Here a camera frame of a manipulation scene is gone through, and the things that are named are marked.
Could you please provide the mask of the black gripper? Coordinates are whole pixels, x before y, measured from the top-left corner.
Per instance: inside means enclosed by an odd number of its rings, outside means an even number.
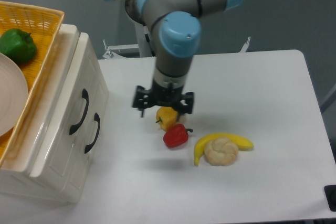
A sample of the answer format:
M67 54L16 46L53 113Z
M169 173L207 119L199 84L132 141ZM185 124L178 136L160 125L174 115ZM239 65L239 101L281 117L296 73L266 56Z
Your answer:
M194 106L194 92L182 94L184 86L174 88L170 83L168 88L159 85L154 79L151 89L136 86L132 107L141 112L153 106L165 106L174 108L179 114L192 114Z

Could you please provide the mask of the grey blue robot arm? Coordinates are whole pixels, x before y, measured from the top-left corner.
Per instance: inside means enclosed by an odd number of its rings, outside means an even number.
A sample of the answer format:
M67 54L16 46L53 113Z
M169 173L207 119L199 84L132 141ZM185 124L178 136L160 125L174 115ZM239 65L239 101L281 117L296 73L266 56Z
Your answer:
M135 0L135 14L150 33L156 55L150 89L137 86L132 106L144 111L153 106L171 107L191 114L193 92L183 92L186 78L201 41L199 19L239 6L243 0Z

